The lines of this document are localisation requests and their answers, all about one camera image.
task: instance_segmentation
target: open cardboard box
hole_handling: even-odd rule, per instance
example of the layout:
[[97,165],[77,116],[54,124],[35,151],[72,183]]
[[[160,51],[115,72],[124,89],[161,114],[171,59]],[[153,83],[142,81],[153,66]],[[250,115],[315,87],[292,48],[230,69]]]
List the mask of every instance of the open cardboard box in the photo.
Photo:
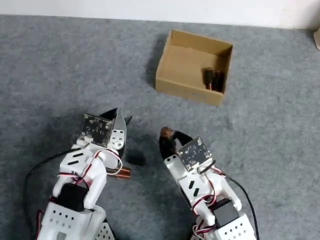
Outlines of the open cardboard box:
[[[219,105],[224,97],[233,45],[218,39],[171,30],[160,59],[155,89],[167,94]],[[203,70],[224,73],[222,92],[206,89]]]

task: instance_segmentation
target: black cable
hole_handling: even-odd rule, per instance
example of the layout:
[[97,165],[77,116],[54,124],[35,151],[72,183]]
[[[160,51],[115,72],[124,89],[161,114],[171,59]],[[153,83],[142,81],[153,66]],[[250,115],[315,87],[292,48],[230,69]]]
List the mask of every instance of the black cable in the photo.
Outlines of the black cable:
[[35,170],[39,169],[40,167],[42,167],[44,164],[59,158],[63,155],[66,155],[68,153],[72,153],[75,151],[80,150],[81,148],[73,148],[73,149],[69,149],[67,151],[63,151],[60,152],[58,154],[55,154],[51,157],[48,157],[47,159],[43,160],[42,162],[38,163],[34,168],[32,168],[32,170],[25,176],[24,179],[24,185],[23,185],[23,196],[22,196],[22,208],[23,208],[23,212],[24,212],[24,216],[25,216],[25,220],[26,220],[26,224],[28,225],[29,231],[30,231],[30,236],[31,236],[31,240],[35,240],[36,235],[35,235],[35,231],[34,231],[34,227],[32,225],[32,220],[30,218],[29,215],[29,209],[28,209],[28,180],[31,177],[31,175],[34,173]]
[[204,174],[206,171],[208,171],[214,164],[216,163],[216,160],[212,160],[212,162],[206,166],[202,171],[199,171],[199,174]]
[[254,228],[255,228],[255,235],[256,235],[256,240],[260,240],[260,237],[259,237],[259,230],[258,230],[258,221],[257,221],[257,217],[256,217],[256,212],[255,212],[255,209],[254,209],[254,206],[249,198],[249,195],[247,193],[247,191],[245,190],[245,188],[243,186],[241,186],[240,183],[238,183],[236,180],[234,180],[232,177],[226,175],[225,173],[223,173],[223,175],[229,179],[230,181],[234,182],[239,188],[241,188],[241,190],[243,191],[246,199],[248,200],[248,203],[250,205],[250,208],[251,208],[251,211],[252,211],[252,215],[253,215],[253,221],[254,221]]

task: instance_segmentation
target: small brown object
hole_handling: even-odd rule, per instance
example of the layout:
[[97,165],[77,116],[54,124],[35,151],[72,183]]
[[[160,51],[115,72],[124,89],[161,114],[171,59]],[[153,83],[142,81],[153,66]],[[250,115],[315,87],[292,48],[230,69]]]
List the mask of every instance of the small brown object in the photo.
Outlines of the small brown object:
[[203,71],[203,80],[204,80],[206,89],[212,90],[212,88],[213,88],[213,85],[212,85],[213,79],[214,79],[214,71],[210,67],[204,69],[204,71]]
[[130,170],[130,168],[129,167],[125,167],[125,166],[123,166],[122,167],[122,169],[121,169],[121,171],[120,171],[120,173],[131,173],[131,170]]
[[222,71],[217,71],[215,75],[216,91],[221,92],[225,87],[225,74]]
[[161,128],[160,136],[163,138],[169,138],[173,133],[174,131],[171,128],[164,126]]
[[110,176],[113,176],[116,178],[121,178],[121,179],[130,179],[131,178],[131,175],[125,174],[125,173],[118,173],[116,175],[110,175]]

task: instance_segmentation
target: gray carpet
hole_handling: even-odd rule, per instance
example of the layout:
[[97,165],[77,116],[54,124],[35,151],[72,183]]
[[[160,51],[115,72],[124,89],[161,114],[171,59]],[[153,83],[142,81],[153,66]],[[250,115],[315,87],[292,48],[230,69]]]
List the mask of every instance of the gray carpet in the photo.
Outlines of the gray carpet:
[[[221,106],[155,91],[172,28],[234,44]],[[318,239],[319,66],[303,30],[1,16],[0,239],[27,237],[21,203],[30,168],[71,146],[82,113],[114,107],[134,116],[127,147],[147,158],[130,166],[131,180],[108,178],[98,200],[120,240],[184,240],[190,231],[194,217],[160,157],[163,126],[203,138],[217,166],[247,189],[261,239]],[[31,179],[32,217],[46,207],[59,163]]]

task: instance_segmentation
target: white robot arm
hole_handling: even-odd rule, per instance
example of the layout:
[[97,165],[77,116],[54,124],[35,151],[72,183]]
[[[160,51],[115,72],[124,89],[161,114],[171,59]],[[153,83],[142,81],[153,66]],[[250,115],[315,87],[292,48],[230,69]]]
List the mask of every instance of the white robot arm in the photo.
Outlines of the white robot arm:
[[[181,148],[177,149],[176,139]],[[197,216],[191,240],[256,240],[242,204],[215,167],[201,138],[162,128],[159,146],[164,163]]]
[[[96,202],[108,175],[123,167],[126,121],[118,109],[100,116],[84,114],[82,134],[60,163],[53,196],[37,240],[114,240],[106,212]],[[108,173],[106,168],[114,170]]]

